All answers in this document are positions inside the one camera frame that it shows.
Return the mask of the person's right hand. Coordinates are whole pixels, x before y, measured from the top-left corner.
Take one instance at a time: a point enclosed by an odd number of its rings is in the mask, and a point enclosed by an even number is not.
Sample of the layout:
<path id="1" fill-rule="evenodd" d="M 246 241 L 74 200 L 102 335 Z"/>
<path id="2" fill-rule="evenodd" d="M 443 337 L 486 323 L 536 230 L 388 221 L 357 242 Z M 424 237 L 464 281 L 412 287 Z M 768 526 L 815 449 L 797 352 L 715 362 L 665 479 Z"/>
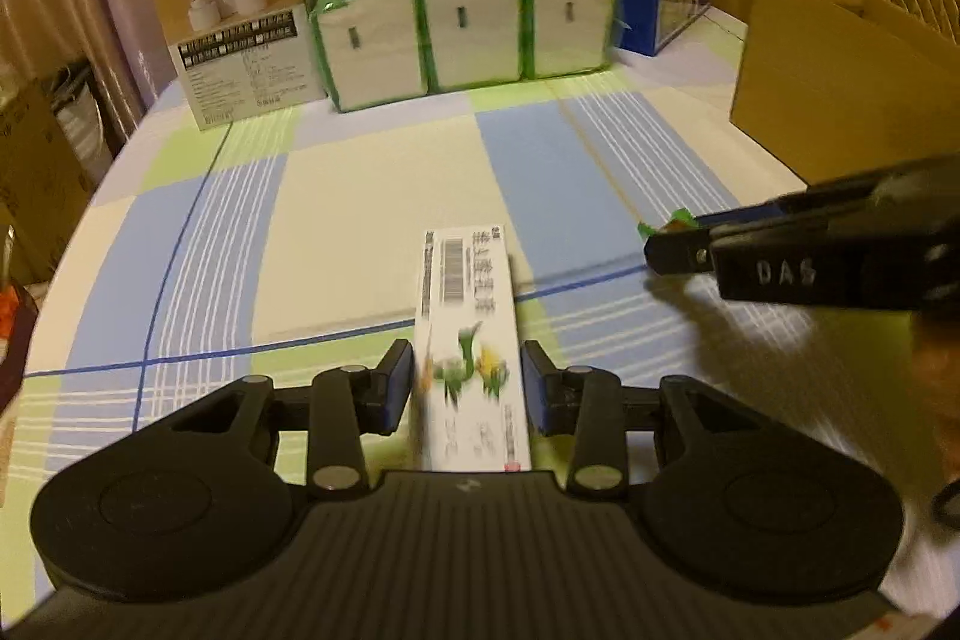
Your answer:
<path id="1" fill-rule="evenodd" d="M 949 476 L 958 474 L 958 321 L 929 314 L 911 317 L 911 372 L 919 399 L 932 420 L 935 442 Z"/>

